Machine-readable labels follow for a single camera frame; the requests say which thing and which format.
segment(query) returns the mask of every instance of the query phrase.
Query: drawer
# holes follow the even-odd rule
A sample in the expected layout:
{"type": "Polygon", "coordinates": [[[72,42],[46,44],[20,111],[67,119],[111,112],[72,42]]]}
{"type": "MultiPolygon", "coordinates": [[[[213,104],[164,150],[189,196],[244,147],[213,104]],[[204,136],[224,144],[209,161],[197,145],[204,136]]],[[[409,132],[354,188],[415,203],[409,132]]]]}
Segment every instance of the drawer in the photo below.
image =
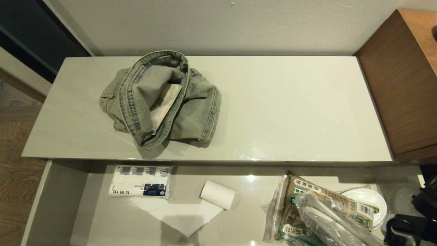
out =
{"type": "MultiPolygon", "coordinates": [[[[185,162],[175,170],[171,203],[200,203],[207,180],[237,191],[234,207],[222,211],[190,238],[131,204],[128,198],[107,198],[117,164],[170,165],[145,161],[48,161],[23,237],[23,246],[38,245],[269,245],[262,241],[265,212],[278,176],[291,170],[308,181],[339,191],[378,184],[391,213],[413,211],[400,193],[420,188],[418,166],[333,163],[185,162]]],[[[375,233],[382,237],[380,231],[375,233]]]]}

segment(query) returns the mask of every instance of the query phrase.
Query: jeans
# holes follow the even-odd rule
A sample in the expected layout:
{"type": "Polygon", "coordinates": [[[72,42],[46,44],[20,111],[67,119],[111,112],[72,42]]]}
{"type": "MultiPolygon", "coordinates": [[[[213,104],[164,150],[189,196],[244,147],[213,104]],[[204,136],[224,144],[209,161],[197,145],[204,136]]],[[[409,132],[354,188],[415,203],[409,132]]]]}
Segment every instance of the jeans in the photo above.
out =
{"type": "Polygon", "coordinates": [[[209,144],[220,112],[221,94],[176,51],[149,53],[131,68],[118,71],[103,91],[100,107],[114,120],[114,128],[130,133],[141,149],[164,139],[194,139],[209,144]],[[150,109],[166,84],[180,85],[172,106],[157,130],[150,109]]]}

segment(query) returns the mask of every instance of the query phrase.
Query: plastic packaging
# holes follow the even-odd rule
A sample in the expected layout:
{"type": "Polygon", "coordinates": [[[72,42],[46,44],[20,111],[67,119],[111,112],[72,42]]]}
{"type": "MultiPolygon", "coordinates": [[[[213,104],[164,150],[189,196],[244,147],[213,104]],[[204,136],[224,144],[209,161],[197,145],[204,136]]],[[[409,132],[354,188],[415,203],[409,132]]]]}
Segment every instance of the plastic packaging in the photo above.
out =
{"type": "Polygon", "coordinates": [[[172,166],[118,165],[108,197],[170,198],[172,166]]]}
{"type": "Polygon", "coordinates": [[[384,243],[349,217],[311,194],[295,200],[301,219],[312,235],[328,246],[383,246],[384,243]]]}
{"type": "Polygon", "coordinates": [[[348,216],[364,230],[371,231],[372,206],[357,203],[345,196],[315,185],[305,179],[287,174],[279,183],[266,215],[265,242],[304,241],[309,245],[324,245],[307,229],[294,202],[299,196],[310,194],[322,204],[348,216]]]}

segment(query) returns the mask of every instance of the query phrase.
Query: paper towel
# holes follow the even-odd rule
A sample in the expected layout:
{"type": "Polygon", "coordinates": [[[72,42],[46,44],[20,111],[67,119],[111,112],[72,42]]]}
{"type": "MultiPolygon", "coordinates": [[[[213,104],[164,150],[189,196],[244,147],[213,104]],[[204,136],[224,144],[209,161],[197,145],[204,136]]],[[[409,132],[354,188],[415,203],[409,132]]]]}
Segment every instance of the paper towel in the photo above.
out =
{"type": "Polygon", "coordinates": [[[130,201],[141,210],[180,231],[186,237],[190,237],[223,211],[223,208],[228,210],[234,196],[234,190],[207,181],[201,192],[201,198],[206,197],[216,202],[215,204],[206,199],[202,199],[200,204],[170,204],[164,199],[143,197],[133,197],[130,201]]]}

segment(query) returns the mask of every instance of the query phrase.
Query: white wall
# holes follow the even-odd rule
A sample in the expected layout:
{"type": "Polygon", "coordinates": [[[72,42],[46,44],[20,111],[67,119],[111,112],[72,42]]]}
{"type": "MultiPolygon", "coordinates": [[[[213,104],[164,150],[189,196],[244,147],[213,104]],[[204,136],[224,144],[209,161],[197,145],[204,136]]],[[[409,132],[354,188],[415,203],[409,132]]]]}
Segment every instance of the white wall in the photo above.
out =
{"type": "Polygon", "coordinates": [[[0,69],[47,96],[52,84],[0,47],[0,69]]]}
{"type": "Polygon", "coordinates": [[[352,55],[398,7],[437,0],[45,0],[95,55],[352,55]]]}

